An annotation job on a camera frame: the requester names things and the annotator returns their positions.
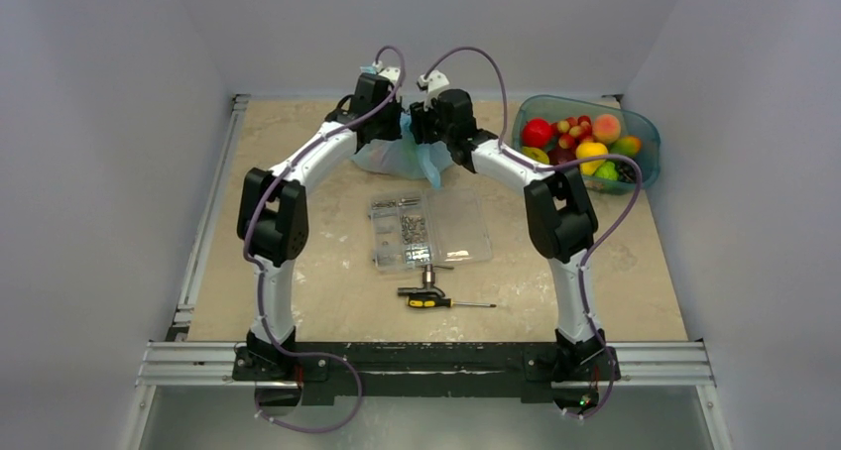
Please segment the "light blue printed plastic bag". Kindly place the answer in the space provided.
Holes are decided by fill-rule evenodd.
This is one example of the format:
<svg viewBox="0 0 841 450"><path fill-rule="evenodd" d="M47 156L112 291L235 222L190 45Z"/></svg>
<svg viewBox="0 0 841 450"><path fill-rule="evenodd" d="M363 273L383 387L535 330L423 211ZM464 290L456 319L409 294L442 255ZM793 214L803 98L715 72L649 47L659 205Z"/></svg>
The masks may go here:
<svg viewBox="0 0 841 450"><path fill-rule="evenodd" d="M433 188L442 187L442 173L454 162L443 142L418 144L407 113L400 118L401 137L387 141L375 139L351 157L358 168L410 180L425 179Z"/></svg>

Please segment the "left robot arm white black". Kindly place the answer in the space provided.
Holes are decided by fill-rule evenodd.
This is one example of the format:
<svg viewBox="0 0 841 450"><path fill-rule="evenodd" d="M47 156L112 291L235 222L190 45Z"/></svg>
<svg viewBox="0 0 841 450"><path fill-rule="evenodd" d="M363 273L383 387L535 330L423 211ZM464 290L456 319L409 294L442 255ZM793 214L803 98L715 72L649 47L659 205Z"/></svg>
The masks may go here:
<svg viewBox="0 0 841 450"><path fill-rule="evenodd" d="M245 260L254 267L257 301L246 344L237 354L235 379L294 376L303 354L296 348L293 282L309 234L307 196L372 140L400 139L400 86L396 67L361 73L354 92L339 101L288 159L246 173L237 234Z"/></svg>

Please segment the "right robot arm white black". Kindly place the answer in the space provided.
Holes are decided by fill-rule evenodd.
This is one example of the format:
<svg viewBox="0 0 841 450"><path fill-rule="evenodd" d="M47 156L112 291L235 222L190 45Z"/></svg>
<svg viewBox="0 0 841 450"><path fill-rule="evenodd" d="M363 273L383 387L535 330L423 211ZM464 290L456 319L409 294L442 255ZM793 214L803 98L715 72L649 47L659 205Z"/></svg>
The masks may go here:
<svg viewBox="0 0 841 450"><path fill-rule="evenodd" d="M547 260L556 298L555 379L615 380L617 359L589 290L598 219L578 167L552 168L512 150L478 126L472 99L462 89L415 102L409 115L417 142L443 143L456 165L522 196L528 236Z"/></svg>

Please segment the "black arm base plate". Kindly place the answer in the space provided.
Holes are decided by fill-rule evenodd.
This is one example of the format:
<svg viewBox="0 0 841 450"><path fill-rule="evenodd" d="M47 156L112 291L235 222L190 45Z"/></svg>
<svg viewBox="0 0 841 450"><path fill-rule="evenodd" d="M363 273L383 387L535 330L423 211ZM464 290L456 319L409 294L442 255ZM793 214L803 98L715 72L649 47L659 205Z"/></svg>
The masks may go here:
<svg viewBox="0 0 841 450"><path fill-rule="evenodd" d="M516 398L591 408L621 378L612 348L579 358L555 342L299 342L235 349L232 379L290 384L305 405L339 396Z"/></svg>

